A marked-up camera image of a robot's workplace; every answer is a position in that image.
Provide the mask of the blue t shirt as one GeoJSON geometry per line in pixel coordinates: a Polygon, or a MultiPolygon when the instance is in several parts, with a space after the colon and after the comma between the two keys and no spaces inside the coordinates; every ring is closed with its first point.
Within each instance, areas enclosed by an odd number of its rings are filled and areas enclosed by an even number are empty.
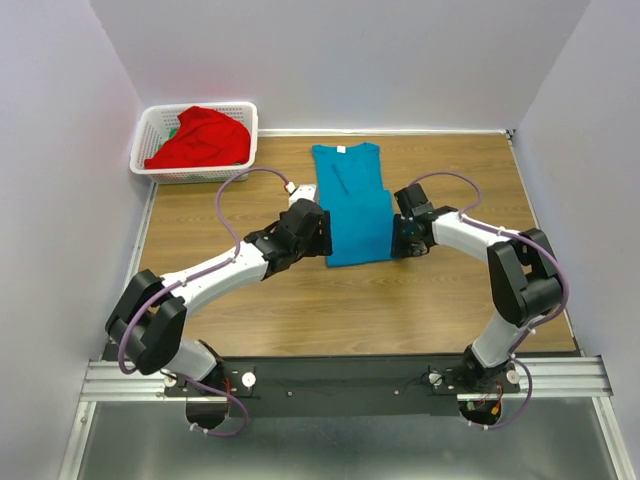
{"type": "Polygon", "coordinates": [[[315,145],[312,155],[319,202],[330,212],[333,253],[327,266],[389,261],[394,212],[383,184],[380,147],[315,145]]]}

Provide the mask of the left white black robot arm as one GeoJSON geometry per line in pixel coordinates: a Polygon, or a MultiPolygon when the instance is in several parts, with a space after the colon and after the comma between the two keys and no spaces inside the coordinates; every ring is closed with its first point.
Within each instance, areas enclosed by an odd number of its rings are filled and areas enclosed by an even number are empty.
{"type": "Polygon", "coordinates": [[[201,395],[222,380],[220,357],[203,341],[186,337],[186,321],[214,300],[259,283],[306,257],[332,254],[330,212],[308,199],[294,201],[279,219],[251,232],[236,247],[199,265],[158,276],[146,269],[126,285],[105,331],[119,358],[150,375],[162,370],[186,377],[201,395]]]}

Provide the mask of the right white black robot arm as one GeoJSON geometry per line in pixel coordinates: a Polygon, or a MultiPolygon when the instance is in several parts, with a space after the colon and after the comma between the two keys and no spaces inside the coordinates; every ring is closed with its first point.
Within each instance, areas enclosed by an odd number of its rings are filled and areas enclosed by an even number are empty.
{"type": "Polygon", "coordinates": [[[468,391],[480,392],[503,374],[538,324],[564,310],[567,281],[539,229],[504,229],[450,207],[423,210],[414,217],[394,216],[394,259],[426,255],[434,246],[465,253],[488,268],[494,313],[449,377],[468,391]]]}

